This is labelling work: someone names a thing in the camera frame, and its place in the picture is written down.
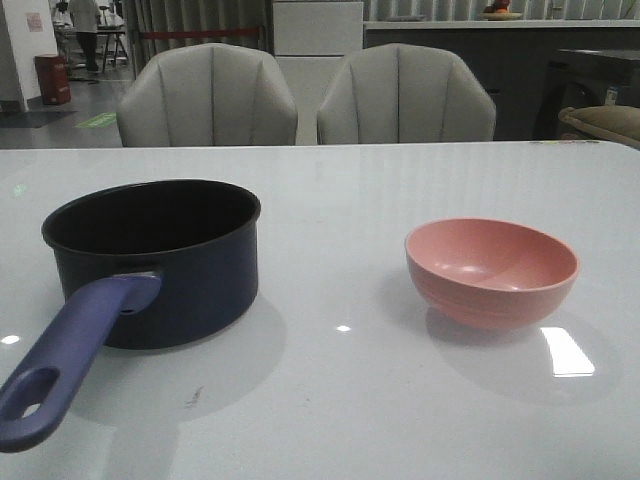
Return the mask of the red barrier belt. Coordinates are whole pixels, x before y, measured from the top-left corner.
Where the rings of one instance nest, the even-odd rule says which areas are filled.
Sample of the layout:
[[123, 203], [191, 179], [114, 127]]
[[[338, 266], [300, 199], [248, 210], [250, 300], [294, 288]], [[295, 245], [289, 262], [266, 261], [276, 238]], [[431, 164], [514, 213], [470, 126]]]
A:
[[233, 29], [198, 30], [198, 31], [150, 31], [140, 32], [139, 37], [145, 40], [178, 40], [222, 37], [257, 37], [262, 34], [261, 26]]

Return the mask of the background work table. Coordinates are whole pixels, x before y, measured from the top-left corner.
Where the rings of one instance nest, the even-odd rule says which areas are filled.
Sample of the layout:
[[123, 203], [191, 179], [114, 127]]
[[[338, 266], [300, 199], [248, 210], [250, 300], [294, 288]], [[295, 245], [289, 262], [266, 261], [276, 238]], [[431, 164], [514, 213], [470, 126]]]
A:
[[[75, 29], [71, 25], [55, 23], [54, 36], [58, 51], [64, 56], [67, 66], [71, 69], [83, 69], [86, 66], [86, 58], [77, 41]], [[96, 62], [101, 73], [108, 68], [117, 68], [129, 62], [129, 54], [124, 45], [125, 40], [123, 26], [98, 27]]]

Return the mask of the red bin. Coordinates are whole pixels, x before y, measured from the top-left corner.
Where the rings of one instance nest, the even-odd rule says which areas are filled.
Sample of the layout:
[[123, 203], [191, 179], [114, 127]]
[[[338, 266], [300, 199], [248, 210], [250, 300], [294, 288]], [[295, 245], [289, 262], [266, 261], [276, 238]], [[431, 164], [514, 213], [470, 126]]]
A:
[[71, 91], [64, 57], [44, 54], [34, 57], [35, 69], [45, 105], [60, 105], [71, 100]]

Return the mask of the dark kitchen counter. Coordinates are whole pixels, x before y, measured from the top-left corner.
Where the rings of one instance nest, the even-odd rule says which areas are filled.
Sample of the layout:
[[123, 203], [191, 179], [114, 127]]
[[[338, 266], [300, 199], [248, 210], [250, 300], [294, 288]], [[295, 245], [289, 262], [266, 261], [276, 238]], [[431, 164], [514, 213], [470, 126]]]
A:
[[547, 64], [559, 49], [637, 49], [637, 20], [366, 21], [364, 46], [403, 43], [460, 56], [492, 97], [495, 138], [533, 137]]

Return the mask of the grey left chair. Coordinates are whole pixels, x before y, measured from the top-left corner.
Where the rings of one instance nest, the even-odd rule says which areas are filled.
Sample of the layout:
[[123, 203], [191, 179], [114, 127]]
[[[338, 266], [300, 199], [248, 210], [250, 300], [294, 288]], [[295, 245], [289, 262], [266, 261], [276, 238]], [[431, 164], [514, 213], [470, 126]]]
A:
[[298, 112], [275, 58], [222, 43], [155, 55], [117, 108], [125, 147], [284, 146]]

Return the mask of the beige cushion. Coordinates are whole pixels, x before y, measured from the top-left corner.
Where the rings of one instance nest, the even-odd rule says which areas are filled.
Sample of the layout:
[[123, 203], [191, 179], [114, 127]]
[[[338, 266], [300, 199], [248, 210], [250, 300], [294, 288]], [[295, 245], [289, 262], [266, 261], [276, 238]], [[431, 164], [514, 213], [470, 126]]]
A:
[[639, 108], [602, 105], [567, 107], [558, 113], [563, 140], [598, 140], [639, 149]]

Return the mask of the grey chair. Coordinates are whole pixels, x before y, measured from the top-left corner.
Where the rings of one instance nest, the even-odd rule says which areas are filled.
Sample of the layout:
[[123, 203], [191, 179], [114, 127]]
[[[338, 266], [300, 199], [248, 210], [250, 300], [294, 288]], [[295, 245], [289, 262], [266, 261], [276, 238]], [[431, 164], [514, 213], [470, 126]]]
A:
[[222, 43], [155, 55], [117, 108], [125, 147], [284, 146], [298, 112], [275, 58]]
[[492, 141], [496, 106], [458, 55], [392, 43], [343, 58], [316, 124], [321, 145]]

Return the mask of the dark washing machine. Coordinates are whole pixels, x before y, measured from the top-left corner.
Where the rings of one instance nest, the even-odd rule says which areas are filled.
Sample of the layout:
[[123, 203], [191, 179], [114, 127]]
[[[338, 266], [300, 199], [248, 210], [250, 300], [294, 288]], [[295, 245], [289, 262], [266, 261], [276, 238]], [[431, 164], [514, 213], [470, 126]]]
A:
[[639, 52], [559, 49], [547, 64], [532, 138], [557, 139], [566, 132], [558, 119], [566, 107], [601, 105], [639, 105]]

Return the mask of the background person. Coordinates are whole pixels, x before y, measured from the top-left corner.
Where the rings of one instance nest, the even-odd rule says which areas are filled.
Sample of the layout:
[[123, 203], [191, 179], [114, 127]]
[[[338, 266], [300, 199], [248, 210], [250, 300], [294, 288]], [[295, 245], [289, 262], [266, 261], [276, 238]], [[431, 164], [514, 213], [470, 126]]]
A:
[[85, 68], [90, 73], [98, 73], [96, 62], [97, 32], [100, 10], [95, 0], [71, 0], [68, 7], [76, 39], [84, 53]]

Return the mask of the dark blue saucepan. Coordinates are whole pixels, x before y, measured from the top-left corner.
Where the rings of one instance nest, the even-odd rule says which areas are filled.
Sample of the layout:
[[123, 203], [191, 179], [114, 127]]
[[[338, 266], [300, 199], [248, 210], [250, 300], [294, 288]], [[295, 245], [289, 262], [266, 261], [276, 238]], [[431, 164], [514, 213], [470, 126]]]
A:
[[260, 212], [252, 192], [201, 179], [113, 187], [52, 212], [42, 236], [65, 303], [2, 386], [2, 450], [56, 430], [102, 346], [182, 345], [244, 314]]

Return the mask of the grey curtain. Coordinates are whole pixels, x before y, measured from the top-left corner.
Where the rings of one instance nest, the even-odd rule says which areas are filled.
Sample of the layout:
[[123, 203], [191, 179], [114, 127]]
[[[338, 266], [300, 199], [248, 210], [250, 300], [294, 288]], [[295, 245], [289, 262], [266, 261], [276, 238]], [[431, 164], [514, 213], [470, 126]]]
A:
[[[123, 3], [131, 65], [139, 74], [149, 60], [166, 50], [203, 43], [225, 43], [273, 51], [273, 9], [260, 0], [143, 0]], [[140, 32], [198, 31], [261, 26], [257, 37], [145, 40]]]

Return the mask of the grey right chair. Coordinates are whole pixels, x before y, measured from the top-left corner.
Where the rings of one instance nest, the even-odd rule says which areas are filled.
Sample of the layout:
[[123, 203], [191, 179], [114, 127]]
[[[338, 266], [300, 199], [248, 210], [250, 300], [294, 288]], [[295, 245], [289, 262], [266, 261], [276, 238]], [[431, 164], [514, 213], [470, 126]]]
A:
[[321, 145], [492, 141], [496, 106], [458, 55], [392, 43], [343, 58], [316, 124]]

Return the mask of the pink bowl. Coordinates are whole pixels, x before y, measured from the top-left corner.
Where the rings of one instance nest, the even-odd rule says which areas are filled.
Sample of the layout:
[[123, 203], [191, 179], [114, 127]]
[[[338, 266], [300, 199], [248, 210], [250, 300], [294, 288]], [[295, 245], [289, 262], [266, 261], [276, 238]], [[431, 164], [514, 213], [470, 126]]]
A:
[[452, 320], [478, 329], [534, 324], [555, 312], [579, 273], [562, 241], [533, 228], [483, 218], [433, 221], [405, 240], [418, 293]]

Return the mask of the fruit plate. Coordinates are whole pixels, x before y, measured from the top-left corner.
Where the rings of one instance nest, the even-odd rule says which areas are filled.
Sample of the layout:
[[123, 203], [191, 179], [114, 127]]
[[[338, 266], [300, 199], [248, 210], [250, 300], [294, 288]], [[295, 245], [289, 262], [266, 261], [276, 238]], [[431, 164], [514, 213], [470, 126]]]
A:
[[520, 20], [522, 13], [512, 12], [510, 7], [510, 0], [494, 0], [484, 7], [480, 16], [489, 21]]

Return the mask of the white refrigerator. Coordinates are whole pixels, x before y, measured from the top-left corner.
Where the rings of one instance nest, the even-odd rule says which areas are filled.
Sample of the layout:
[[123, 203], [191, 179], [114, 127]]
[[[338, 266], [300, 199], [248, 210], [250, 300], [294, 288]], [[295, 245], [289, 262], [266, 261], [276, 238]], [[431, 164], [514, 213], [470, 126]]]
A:
[[341, 58], [363, 46], [361, 1], [275, 1], [274, 55], [298, 110], [296, 143], [316, 143], [316, 112]]

